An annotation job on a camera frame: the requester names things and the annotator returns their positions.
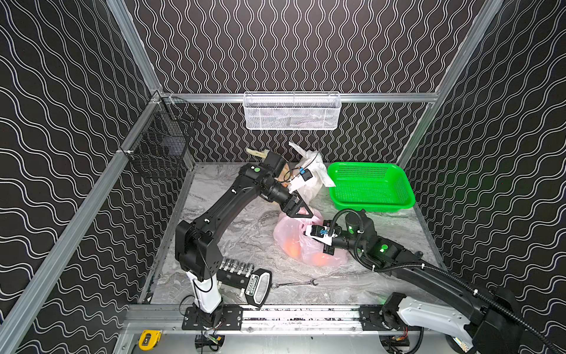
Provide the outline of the pink plastic bag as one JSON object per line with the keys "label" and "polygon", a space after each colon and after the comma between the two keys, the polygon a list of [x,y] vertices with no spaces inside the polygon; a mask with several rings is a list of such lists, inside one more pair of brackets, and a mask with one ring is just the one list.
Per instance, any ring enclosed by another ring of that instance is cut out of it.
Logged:
{"label": "pink plastic bag", "polygon": [[334,255],[323,252],[324,244],[305,235],[307,226],[323,224],[323,216],[312,208],[312,218],[290,218],[280,212],[274,229],[274,243],[289,257],[309,266],[339,267],[347,262],[347,252],[336,249]]}

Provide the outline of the white plastic bag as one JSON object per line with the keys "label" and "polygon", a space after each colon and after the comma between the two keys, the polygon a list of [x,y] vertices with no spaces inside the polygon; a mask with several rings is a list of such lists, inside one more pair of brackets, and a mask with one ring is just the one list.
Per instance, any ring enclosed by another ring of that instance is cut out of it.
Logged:
{"label": "white plastic bag", "polygon": [[[302,157],[296,165],[297,168],[307,168],[313,174],[313,178],[304,187],[295,191],[309,204],[318,195],[322,187],[334,187],[335,183],[327,172],[327,166],[324,164],[320,151],[305,150],[292,142],[289,143],[289,146]],[[294,177],[298,172],[293,172],[292,176]]]}

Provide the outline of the yellow plastic bag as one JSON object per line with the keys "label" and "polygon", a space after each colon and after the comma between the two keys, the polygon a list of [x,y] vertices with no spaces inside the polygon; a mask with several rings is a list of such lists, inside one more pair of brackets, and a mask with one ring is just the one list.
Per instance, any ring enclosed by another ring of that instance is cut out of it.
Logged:
{"label": "yellow plastic bag", "polygon": [[250,156],[254,156],[258,158],[261,162],[264,162],[265,164],[267,164],[268,162],[274,163],[275,158],[281,160],[278,167],[276,168],[276,171],[279,171],[279,174],[277,175],[277,180],[286,183],[287,180],[289,180],[289,178],[291,177],[292,172],[288,162],[282,156],[272,152],[271,150],[268,149],[253,150],[247,147],[246,153],[249,154]]}

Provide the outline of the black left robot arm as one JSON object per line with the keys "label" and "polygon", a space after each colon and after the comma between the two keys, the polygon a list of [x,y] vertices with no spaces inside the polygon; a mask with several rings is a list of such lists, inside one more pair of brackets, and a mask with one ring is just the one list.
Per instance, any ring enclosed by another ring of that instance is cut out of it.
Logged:
{"label": "black left robot arm", "polygon": [[205,328],[221,323],[223,300],[217,272],[223,255],[218,243],[228,226],[258,197],[280,206],[289,218],[312,218],[307,202],[278,180],[287,162],[268,152],[262,162],[242,166],[231,187],[194,221],[180,221],[175,228],[175,259],[191,280],[194,305]]}

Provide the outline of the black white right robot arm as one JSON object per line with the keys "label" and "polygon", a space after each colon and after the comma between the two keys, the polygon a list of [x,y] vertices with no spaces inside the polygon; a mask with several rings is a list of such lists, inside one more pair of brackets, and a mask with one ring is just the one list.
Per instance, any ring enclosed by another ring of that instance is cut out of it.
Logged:
{"label": "black white right robot arm", "polygon": [[388,330],[433,330],[469,353],[518,353],[523,334],[536,337],[550,353],[560,349],[518,312],[513,293],[476,286],[430,264],[418,252],[377,234],[364,211],[344,209],[306,232],[324,252],[348,251],[365,269],[411,283],[441,300],[431,304],[394,292],[370,319]]}

